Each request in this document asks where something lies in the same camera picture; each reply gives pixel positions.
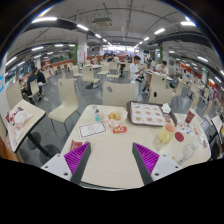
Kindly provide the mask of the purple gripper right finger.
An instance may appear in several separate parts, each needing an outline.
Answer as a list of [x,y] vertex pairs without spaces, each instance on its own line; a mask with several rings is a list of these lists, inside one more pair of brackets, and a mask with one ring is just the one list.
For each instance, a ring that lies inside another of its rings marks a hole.
[[138,143],[133,144],[132,153],[136,160],[143,183],[145,185],[152,183],[153,179],[151,174],[159,159],[159,155]]

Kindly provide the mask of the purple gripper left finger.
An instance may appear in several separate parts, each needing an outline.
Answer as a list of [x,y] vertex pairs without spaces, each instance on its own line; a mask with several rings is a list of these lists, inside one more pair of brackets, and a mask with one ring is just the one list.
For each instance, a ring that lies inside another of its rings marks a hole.
[[90,154],[91,144],[86,143],[64,155],[72,173],[71,181],[73,183],[80,184]]

